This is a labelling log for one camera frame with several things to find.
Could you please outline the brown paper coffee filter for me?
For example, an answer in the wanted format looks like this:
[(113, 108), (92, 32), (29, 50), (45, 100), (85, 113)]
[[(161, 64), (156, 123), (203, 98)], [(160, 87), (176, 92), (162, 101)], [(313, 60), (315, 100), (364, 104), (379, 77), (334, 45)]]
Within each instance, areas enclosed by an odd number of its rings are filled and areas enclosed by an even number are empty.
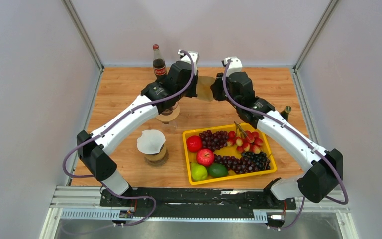
[(213, 101), (213, 93), (211, 86), (214, 84), (215, 78), (211, 76), (199, 76), (196, 88), (197, 98), (203, 101)]

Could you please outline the clear glass dripper cone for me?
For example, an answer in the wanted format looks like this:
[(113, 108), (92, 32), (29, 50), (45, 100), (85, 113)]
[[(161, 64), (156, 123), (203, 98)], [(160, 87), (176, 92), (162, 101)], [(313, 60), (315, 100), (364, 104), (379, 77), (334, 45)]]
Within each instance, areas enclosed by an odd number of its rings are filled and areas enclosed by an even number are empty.
[(167, 108), (166, 110), (162, 111), (161, 115), (163, 115), (163, 116), (171, 115), (175, 111), (175, 109), (178, 107), (178, 105), (179, 105), (179, 103), (176, 102), (173, 106), (171, 106), (171, 107)]

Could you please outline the white paper coffee filter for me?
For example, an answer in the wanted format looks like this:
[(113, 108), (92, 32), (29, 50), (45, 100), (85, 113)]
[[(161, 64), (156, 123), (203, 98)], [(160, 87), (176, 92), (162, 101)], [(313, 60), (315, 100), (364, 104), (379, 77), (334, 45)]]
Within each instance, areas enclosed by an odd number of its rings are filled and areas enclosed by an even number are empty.
[(142, 131), (137, 138), (137, 149), (147, 155), (156, 155), (162, 151), (166, 138), (161, 131), (150, 129)]

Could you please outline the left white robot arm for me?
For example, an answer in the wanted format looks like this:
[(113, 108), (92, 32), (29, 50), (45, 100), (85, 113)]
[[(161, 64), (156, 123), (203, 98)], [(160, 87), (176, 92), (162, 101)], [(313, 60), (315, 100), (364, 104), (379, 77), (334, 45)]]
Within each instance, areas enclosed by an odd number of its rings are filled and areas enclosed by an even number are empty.
[(77, 135), (80, 161), (92, 177), (113, 193), (113, 199), (120, 206), (127, 206), (132, 200), (129, 183), (117, 170), (117, 164), (110, 155), (139, 126), (172, 107), (187, 90), (195, 92), (197, 71), (195, 63), (175, 62), (163, 79), (148, 84), (133, 103), (97, 130)]

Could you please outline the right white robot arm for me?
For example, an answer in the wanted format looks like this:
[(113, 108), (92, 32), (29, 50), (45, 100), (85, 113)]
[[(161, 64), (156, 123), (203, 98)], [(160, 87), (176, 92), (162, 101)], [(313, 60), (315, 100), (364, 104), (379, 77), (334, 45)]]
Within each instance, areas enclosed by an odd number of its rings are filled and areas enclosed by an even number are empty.
[(210, 87), (217, 101), (228, 101), (239, 118), (277, 142), (300, 165), (304, 174), (271, 182), (264, 194), (267, 206), (276, 208), (284, 199), (305, 197), (319, 203), (324, 198), (339, 204), (349, 201), (343, 184), (343, 155), (327, 150), (300, 133), (265, 99), (257, 97), (246, 72), (218, 73)]

